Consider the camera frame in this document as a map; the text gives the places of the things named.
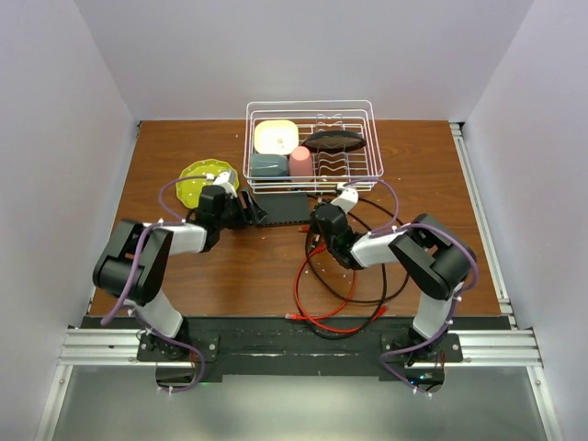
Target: plate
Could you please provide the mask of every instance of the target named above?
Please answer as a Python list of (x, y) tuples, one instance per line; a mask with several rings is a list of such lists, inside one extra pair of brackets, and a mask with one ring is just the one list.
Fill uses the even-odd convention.
[[(196, 161), (189, 167), (182, 170), (179, 177), (195, 176), (195, 175), (206, 175), (212, 173), (218, 176), (223, 170), (229, 170), (234, 168), (229, 163), (220, 161), (218, 159), (205, 159), (203, 161)], [(175, 184), (175, 195), (182, 203), (189, 209), (194, 209), (198, 206), (200, 200), (200, 193), (202, 188), (212, 184), (212, 181), (207, 179), (193, 179), (177, 182)], [(239, 177), (235, 179), (235, 190), (239, 188)]]

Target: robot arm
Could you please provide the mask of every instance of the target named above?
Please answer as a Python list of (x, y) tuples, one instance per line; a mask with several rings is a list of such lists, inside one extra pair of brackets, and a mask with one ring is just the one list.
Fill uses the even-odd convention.
[[(235, 190), (233, 170), (219, 174), (204, 187), (194, 210), (196, 219), (177, 226), (155, 227), (148, 235), (124, 305), (136, 310), (160, 334), (189, 343), (187, 321), (174, 309), (162, 290), (169, 255), (203, 253), (219, 240), (221, 230), (258, 223), (265, 213), (247, 192), (243, 203)], [(118, 298), (130, 276), (137, 242), (148, 223), (122, 220), (113, 231), (94, 269), (94, 284)]]
[[(328, 251), (345, 268), (358, 270), (378, 264), (402, 264), (422, 291), (412, 325), (413, 339), (431, 338), (445, 324), (452, 297), (470, 270), (467, 257), (447, 236), (463, 245), (474, 259), (475, 254), (428, 214), (421, 214), (411, 225), (383, 235), (353, 232), (345, 214), (355, 206), (357, 192), (352, 187), (340, 187), (340, 190), (343, 191), (333, 201), (315, 207), (311, 231), (321, 235)], [(416, 228), (416, 224), (433, 228)]]

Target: dish rack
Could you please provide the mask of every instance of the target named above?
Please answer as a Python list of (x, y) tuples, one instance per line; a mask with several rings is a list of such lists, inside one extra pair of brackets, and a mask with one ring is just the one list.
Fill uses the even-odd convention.
[[(299, 129), (299, 145), (313, 133), (324, 130), (350, 130), (359, 133), (366, 146), (349, 153), (318, 152), (312, 154), (314, 176), (253, 177), (251, 156), (254, 130), (269, 119), (289, 119)], [(358, 191), (368, 191), (379, 178), (384, 166), (379, 151), (374, 111), (369, 101), (259, 101), (247, 105), (243, 175), (254, 193), (286, 193), (291, 190), (307, 192), (333, 191), (338, 184), (358, 181)]]

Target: wood grain surface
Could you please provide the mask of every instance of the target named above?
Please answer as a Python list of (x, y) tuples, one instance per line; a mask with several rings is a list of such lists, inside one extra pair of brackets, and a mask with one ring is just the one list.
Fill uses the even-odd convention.
[[(458, 306), (459, 315), (500, 314), (480, 234), (469, 202), (449, 126), (444, 121), (378, 121), (379, 144), (384, 159), (384, 179), (397, 190), (400, 216), (411, 221), (420, 213), (430, 213), (464, 242), (480, 262), (480, 284)], [(146, 121), (141, 127), (135, 153), (117, 213), (137, 221), (169, 219), (157, 203), (157, 193), (165, 183), (179, 176), (182, 169), (208, 158), (229, 162), (241, 174), (243, 164), (244, 121)], [(395, 210), (393, 199), (383, 186), (363, 193)], [(167, 203), (178, 212), (186, 209), (170, 189)], [(389, 218), (359, 204), (354, 213), (370, 226), (377, 227)], [(352, 225), (359, 231), (357, 223)], [(170, 257), (164, 291), (185, 315), (283, 315), (296, 312), (292, 297), (294, 276), (304, 257), (304, 234), (299, 227), (249, 228), (223, 231), (219, 243), (205, 254)], [(328, 253), (316, 257), (325, 278), (346, 294), (352, 272), (341, 268)], [(389, 294), (401, 283), (400, 265), (388, 265)], [(378, 266), (357, 273), (356, 299), (376, 299), (381, 295), (381, 270)], [(300, 293), (312, 312), (327, 312), (339, 304), (313, 278), (302, 274)], [(406, 290), (389, 304), (388, 315), (414, 315), (419, 291), (409, 283)], [(114, 300), (98, 290), (91, 315), (103, 315)], [(346, 314), (369, 315), (369, 306), (348, 306)]]

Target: wall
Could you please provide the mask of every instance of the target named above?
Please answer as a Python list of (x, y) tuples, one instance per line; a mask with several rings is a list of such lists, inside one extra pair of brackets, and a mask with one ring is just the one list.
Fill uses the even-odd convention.
[(514, 312), (570, 440), (588, 432), (588, 4), (536, 0), (466, 123)]
[(254, 100), (370, 99), (465, 120), (532, 0), (76, 0), (137, 119), (241, 119)]
[(4, 2), (0, 64), (0, 439), (13, 441), (33, 438), (87, 306), (133, 123), (71, 0)]

